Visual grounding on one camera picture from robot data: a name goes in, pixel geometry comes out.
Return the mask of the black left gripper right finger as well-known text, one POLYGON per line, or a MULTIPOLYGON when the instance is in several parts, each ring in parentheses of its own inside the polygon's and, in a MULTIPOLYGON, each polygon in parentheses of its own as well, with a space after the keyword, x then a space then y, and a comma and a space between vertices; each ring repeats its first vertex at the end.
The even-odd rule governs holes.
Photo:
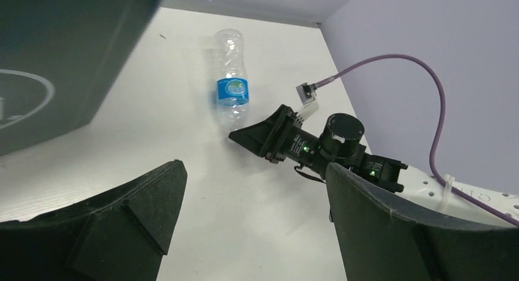
POLYGON ((348 280, 517 280, 518 228, 465 202, 438 211, 439 192, 388 192, 332 163, 330 212, 348 280))

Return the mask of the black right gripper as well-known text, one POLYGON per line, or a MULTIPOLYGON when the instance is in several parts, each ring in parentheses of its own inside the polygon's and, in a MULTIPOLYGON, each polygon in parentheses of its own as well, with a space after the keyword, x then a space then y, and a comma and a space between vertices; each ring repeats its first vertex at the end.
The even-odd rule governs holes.
POLYGON ((321 168, 324 156, 319 153, 319 138, 302 130, 292 114, 291 107, 280 105, 267 119, 234 130, 228 138, 270 163, 290 159, 305 167, 321 168))

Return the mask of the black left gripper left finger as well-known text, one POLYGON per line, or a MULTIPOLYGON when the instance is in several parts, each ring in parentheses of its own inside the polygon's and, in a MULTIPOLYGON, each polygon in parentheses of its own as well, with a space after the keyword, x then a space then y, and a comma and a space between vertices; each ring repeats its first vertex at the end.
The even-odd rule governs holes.
POLYGON ((2 280, 155 280, 184 198, 174 160, 27 221, 1 223, 2 280))

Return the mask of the clear bottle blue label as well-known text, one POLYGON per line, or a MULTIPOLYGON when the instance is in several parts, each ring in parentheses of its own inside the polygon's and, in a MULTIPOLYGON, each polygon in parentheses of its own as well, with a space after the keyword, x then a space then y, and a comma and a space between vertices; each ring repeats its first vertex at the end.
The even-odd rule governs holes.
POLYGON ((250 91, 244 62, 244 37, 236 29, 221 30, 214 37, 217 117, 221 127, 231 132, 242 128, 249 114, 250 91))

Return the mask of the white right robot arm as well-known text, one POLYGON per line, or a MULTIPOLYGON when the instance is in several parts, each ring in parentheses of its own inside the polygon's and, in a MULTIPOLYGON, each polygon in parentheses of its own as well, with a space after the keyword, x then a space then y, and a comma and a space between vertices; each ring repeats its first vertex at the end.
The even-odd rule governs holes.
POLYGON ((457 183, 451 176, 441 184, 399 160, 369 154, 360 142, 364 125, 350 114, 329 116, 318 137, 306 132, 303 123, 317 110, 315 103, 299 111, 280 105, 267 119, 234 130, 228 137, 270 163, 294 161, 294 170, 307 179, 329 182, 326 168, 337 163, 369 183, 433 211, 473 222, 518 226, 517 198, 457 183))

